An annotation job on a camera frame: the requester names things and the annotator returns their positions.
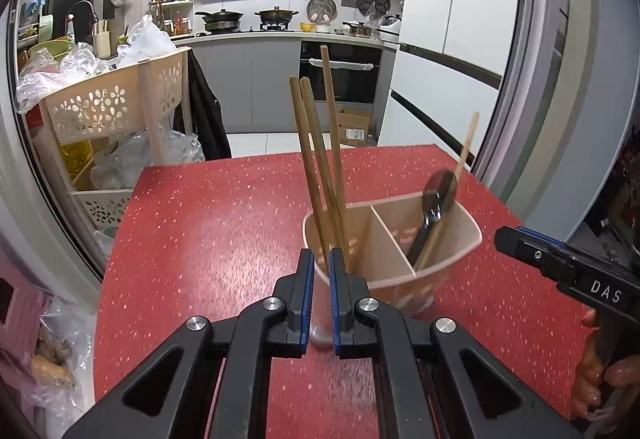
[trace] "human hand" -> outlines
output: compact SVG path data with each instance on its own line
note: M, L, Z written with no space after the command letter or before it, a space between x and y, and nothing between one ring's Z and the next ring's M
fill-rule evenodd
M585 327L598 326L598 313L590 310L582 320ZM571 390L572 417L586 418L590 407L600 405L602 396L599 386L602 380L614 388L624 388L640 383L640 356L629 356L611 365L606 371L596 355L598 330L594 330L585 341L582 359L575 369L575 382ZM615 414L624 414L633 403L639 390L627 391L620 400Z

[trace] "oven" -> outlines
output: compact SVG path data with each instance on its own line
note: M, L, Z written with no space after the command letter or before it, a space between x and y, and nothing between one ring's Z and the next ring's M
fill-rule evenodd
M320 46L327 45L331 58L335 101L373 104L382 49L362 45L302 41L300 78L311 81L316 101L326 101Z

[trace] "green bowl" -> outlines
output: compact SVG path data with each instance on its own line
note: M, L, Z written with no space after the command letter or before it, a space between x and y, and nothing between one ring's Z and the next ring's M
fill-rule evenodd
M74 45L68 40L49 40L48 42L42 42L34 45L27 51L27 54L31 58L40 49L48 49L53 56L53 59L58 63L62 62L63 58L71 52L71 48Z

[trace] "oven handle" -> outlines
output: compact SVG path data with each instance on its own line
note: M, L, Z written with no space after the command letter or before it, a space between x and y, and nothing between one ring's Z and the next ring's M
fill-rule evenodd
M322 60L316 58L309 58L308 60L300 60L300 62L306 64L309 63L314 67L322 68ZM351 62L329 62L329 66L332 69L347 69L347 70L371 70L378 67L374 64L354 64Z

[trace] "red tabletop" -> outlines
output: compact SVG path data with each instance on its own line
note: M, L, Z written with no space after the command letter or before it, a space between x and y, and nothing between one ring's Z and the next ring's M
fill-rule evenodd
M342 152L347 202L421 191L454 161L436 146ZM498 254L495 229L518 220L475 177L458 200L482 244L435 294L425 319L459 321L555 409L568 414L586 308L533 268ZM271 294L295 270L310 209L299 153L148 168L131 197L102 286L94 358L102 397L191 315L220 320ZM268 437L377 437L370 363L310 345L274 359Z

